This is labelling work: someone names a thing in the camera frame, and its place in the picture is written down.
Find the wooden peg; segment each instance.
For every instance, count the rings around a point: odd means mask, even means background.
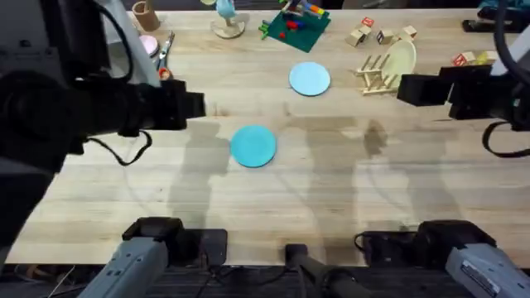
[[[383,62],[381,62],[381,66],[379,66],[379,69],[382,70],[384,65],[387,64],[388,58],[390,58],[390,55],[384,56]]]
[[[361,70],[364,70],[366,68],[366,66],[368,66],[368,63],[370,63],[371,59],[372,59],[372,56],[369,55],[368,58],[366,59],[366,61],[364,62],[363,67],[361,67]]]
[[[378,89],[382,89],[383,87],[386,87],[384,81],[386,81],[389,76],[390,76],[390,74],[387,74],[387,75],[384,76],[384,79],[382,79],[381,82],[379,83]]]
[[[370,91],[376,84],[377,84],[377,80],[379,78],[379,74],[377,74],[373,80],[370,82],[370,85],[368,86],[368,88],[366,89],[366,91]]]
[[[372,64],[372,68],[370,68],[370,70],[373,70],[375,68],[375,65],[377,65],[380,59],[381,55],[378,55],[377,58],[375,58],[375,62]]]
[[[396,80],[397,77],[398,77],[397,74],[394,74],[394,75],[392,76],[392,78],[390,79],[390,82],[388,82],[388,84],[387,84],[387,88],[388,88],[388,89],[391,89],[391,88],[392,88],[392,83]]]

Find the black cable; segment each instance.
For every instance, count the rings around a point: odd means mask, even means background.
[[[497,16],[495,18],[494,42],[499,58],[503,62],[508,72],[518,81],[530,88],[530,75],[513,59],[508,46],[506,36],[504,36],[504,21],[508,10],[508,0],[499,0]]]
[[[306,280],[304,276],[304,272],[301,269],[301,266],[296,267],[296,271],[298,272],[298,281],[300,286],[300,297],[301,298],[307,298],[307,289],[306,289]]]
[[[212,276],[215,279],[215,281],[217,281],[219,284],[221,284],[222,286],[227,286],[229,283],[227,281],[224,281],[224,278],[226,278],[227,276],[231,275],[232,273],[234,273],[235,271],[240,270],[240,269],[242,269],[242,268],[241,267],[237,267],[237,268],[234,268],[233,270],[231,270],[230,272],[228,272],[228,273],[226,273],[224,275],[216,276],[216,275],[212,274]],[[279,281],[288,272],[289,272],[289,270],[286,267],[284,267],[279,274],[277,274],[276,276],[273,276],[273,277],[271,277],[271,278],[269,278],[267,280],[258,281],[258,282],[238,281],[238,283],[239,284],[244,284],[245,286],[265,286],[265,285],[269,285],[269,284],[271,284],[273,282]]]
[[[200,295],[208,286],[208,282],[210,282],[211,278],[212,278],[212,275],[209,274],[208,277],[205,279],[205,283],[199,288],[199,290],[197,291],[197,294],[195,294],[195,298],[200,298]]]
[[[113,24],[114,30],[116,30],[119,38],[122,40],[123,46],[125,47],[125,53],[127,54],[129,70],[123,77],[116,78],[116,79],[123,81],[124,83],[128,83],[128,81],[130,81],[133,78],[134,61],[133,61],[133,51],[131,50],[131,46],[129,45],[127,41],[127,36],[125,35],[125,32],[123,31],[122,27],[118,24],[118,21],[116,21],[112,13],[110,13],[107,9],[105,9],[105,7],[99,5],[95,1],[94,1],[94,5],[98,9],[98,12],[106,16],[108,20]]]
[[[503,124],[508,124],[508,122],[499,121],[496,123],[491,123],[484,130],[484,134],[482,135],[482,146],[484,146],[484,149],[486,149],[487,151],[489,151],[491,154],[495,155],[496,157],[500,157],[500,158],[519,158],[519,157],[530,156],[530,149],[524,149],[524,150],[515,151],[515,152],[496,152],[496,151],[493,151],[493,149],[491,149],[491,146],[489,145],[489,139],[491,138],[491,134],[493,133],[495,128]]]
[[[135,163],[138,159],[140,159],[140,157],[142,157],[143,153],[149,148],[152,146],[152,137],[151,135],[149,134],[149,132],[146,132],[146,131],[143,131],[141,130],[140,133],[142,133],[144,136],[146,136],[146,139],[147,139],[147,142],[146,144],[140,148],[140,150],[138,151],[138,153],[136,154],[136,156],[131,160],[131,161],[124,161],[122,159],[122,157],[120,157],[118,155],[118,153],[116,153],[109,145],[107,145],[107,143],[99,140],[98,138],[95,138],[95,137],[89,137],[87,138],[87,141],[92,141],[92,142],[95,142],[97,144],[99,144],[101,147],[107,149],[110,153],[112,153],[112,155],[114,155],[114,158],[116,158],[116,161],[118,161],[118,164],[120,166],[130,166],[131,164]]]

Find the blue plate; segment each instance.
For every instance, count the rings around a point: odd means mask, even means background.
[[[330,87],[331,77],[324,66],[315,62],[303,62],[292,68],[289,84],[299,94],[316,96]]]
[[[243,127],[232,137],[230,152],[241,166],[265,166],[276,154],[276,138],[268,128]]]

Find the wooden table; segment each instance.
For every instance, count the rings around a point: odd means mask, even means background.
[[[530,160],[486,152],[480,137],[490,121],[449,121],[448,107],[361,96],[353,70],[387,47],[373,37],[357,49],[344,42],[365,16],[376,29],[413,25],[416,71],[435,74],[463,50],[494,48],[492,34],[460,29],[475,10],[332,12],[310,54],[260,40],[261,20],[275,13],[250,12],[247,31],[231,41],[210,31],[214,12],[160,13],[157,37],[176,33],[170,68],[206,94],[208,117],[183,132],[153,132],[153,148],[128,168],[94,144],[70,156],[9,262],[105,263],[132,222],[157,215],[179,217],[188,228],[227,229],[231,264],[281,263],[286,243],[306,243],[328,263],[357,264],[356,233],[468,219],[519,266],[530,266]],[[329,70],[325,94],[307,98],[290,89],[289,71],[302,61]],[[230,138],[249,124],[277,136],[277,155],[261,169],[230,157]],[[129,158],[144,142],[103,139]],[[530,146],[527,134],[507,127],[493,144]]]

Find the cream plate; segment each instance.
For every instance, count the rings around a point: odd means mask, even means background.
[[[389,86],[390,88],[397,88],[401,82],[401,75],[411,74],[414,71],[416,47],[410,41],[400,40],[388,49],[387,55],[390,55],[390,57],[383,66],[381,73],[384,78],[388,75],[388,80],[393,75],[397,75],[397,78],[392,82],[392,86]]]

